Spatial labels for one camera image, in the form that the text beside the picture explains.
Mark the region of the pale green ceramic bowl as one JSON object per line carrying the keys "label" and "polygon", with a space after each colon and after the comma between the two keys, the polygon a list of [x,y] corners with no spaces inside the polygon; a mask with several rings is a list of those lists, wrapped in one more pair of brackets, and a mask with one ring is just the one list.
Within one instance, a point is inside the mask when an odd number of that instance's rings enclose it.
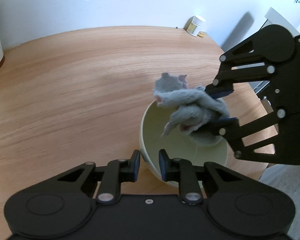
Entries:
{"label": "pale green ceramic bowl", "polygon": [[146,108],[140,125],[139,144],[142,157],[148,169],[161,179],[159,167],[159,150],[165,149],[170,158],[183,158],[193,165],[203,166],[213,161],[225,166],[228,159],[228,144],[223,139],[215,146],[199,146],[189,136],[174,129],[162,137],[162,132],[173,109],[157,106],[152,101]]}

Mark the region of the grey pink microfibre cloth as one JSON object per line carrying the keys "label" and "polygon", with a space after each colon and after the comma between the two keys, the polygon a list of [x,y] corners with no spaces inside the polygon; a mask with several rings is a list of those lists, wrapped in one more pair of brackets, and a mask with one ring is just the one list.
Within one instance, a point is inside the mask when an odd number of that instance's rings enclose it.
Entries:
{"label": "grey pink microfibre cloth", "polygon": [[199,131],[208,122],[230,117],[225,101],[209,96],[204,86],[189,88],[186,75],[162,73],[154,83],[153,95],[157,106],[175,110],[165,125],[163,137],[178,127],[200,146],[215,146],[221,141],[220,135]]}

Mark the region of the white grey appliance cabinet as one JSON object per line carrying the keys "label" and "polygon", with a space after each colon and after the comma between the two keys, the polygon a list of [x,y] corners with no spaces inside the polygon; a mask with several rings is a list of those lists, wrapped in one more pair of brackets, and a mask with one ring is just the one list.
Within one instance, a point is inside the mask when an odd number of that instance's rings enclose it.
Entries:
{"label": "white grey appliance cabinet", "polygon": [[[252,20],[246,14],[239,21],[234,31],[222,45],[224,53],[220,56],[220,62],[227,64],[232,69],[272,65],[277,67],[279,63],[285,63],[294,54],[295,40],[300,35],[287,19],[276,9],[270,7],[265,14],[264,23],[253,35],[240,40],[243,28]],[[256,93],[260,93],[270,85],[270,80],[247,82]]]}

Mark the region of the white pill jar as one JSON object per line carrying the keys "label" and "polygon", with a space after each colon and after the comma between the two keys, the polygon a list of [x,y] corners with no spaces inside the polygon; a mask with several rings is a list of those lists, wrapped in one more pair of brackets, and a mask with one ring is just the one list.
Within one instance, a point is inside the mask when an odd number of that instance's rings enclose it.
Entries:
{"label": "white pill jar", "polygon": [[194,15],[192,17],[191,22],[189,23],[186,31],[188,34],[192,36],[197,36],[200,31],[202,31],[204,25],[206,23],[206,20],[199,15]]}

